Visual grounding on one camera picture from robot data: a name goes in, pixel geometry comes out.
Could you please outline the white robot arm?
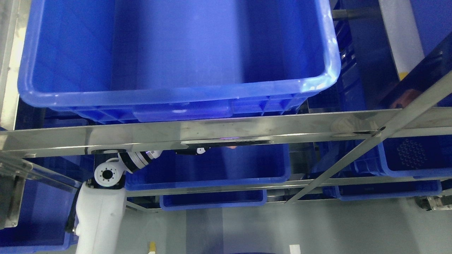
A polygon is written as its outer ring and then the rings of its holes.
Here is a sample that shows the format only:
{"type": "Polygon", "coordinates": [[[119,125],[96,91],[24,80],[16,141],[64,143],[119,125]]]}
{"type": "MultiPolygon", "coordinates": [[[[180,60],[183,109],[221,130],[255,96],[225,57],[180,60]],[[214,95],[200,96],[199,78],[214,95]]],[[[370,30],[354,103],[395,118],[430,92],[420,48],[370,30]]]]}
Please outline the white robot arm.
{"type": "Polygon", "coordinates": [[[77,222],[77,254],[113,254],[126,208],[125,180],[160,157],[162,151],[123,152],[95,168],[82,183],[68,223],[77,222]]]}

